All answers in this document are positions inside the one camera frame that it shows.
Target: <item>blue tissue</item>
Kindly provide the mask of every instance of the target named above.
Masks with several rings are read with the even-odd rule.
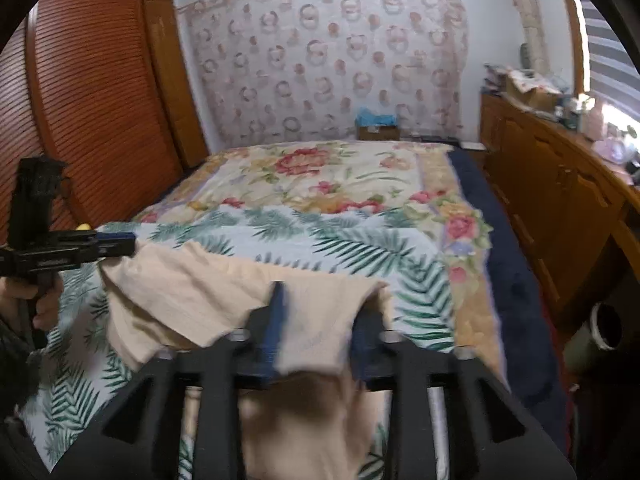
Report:
[[[397,126],[395,115],[376,115],[368,108],[361,108],[356,117],[358,126]]]

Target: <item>beige cloth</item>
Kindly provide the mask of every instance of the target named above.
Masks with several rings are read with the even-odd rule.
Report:
[[[108,338],[123,361],[140,367],[162,346],[208,346],[243,326],[284,282],[289,312],[275,367],[287,377],[240,399],[247,473],[259,480],[353,479],[383,409],[381,394],[361,390],[346,367],[360,307],[390,312],[385,283],[258,264],[207,253],[141,244],[133,258],[100,265],[109,300]],[[185,405],[184,429],[195,433],[199,391]]]

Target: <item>cardboard box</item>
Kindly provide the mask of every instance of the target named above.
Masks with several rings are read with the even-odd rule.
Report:
[[[541,88],[533,88],[528,92],[521,92],[511,78],[507,78],[507,95],[534,110],[549,114],[553,114],[556,111],[556,103],[560,97],[558,94],[546,92]]]
[[[358,140],[400,140],[397,126],[356,126]]]

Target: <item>black handle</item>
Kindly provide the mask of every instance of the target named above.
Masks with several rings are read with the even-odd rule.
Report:
[[[21,305],[21,307],[23,307],[22,310],[28,314],[28,320],[25,320],[24,317],[21,316],[21,319],[24,320],[22,333],[28,345],[34,350],[46,348],[47,346],[47,333],[33,327],[33,318],[37,315],[36,305],[38,300],[53,288],[55,279],[56,274],[54,272],[41,272],[39,274],[31,274],[27,277],[29,283],[38,285],[38,293],[32,300],[24,301],[26,308],[24,308],[25,305]]]

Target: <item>wooden dresser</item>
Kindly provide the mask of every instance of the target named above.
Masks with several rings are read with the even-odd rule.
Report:
[[[498,97],[482,96],[481,142],[553,320],[573,333],[629,266],[640,278],[640,194],[583,136]]]

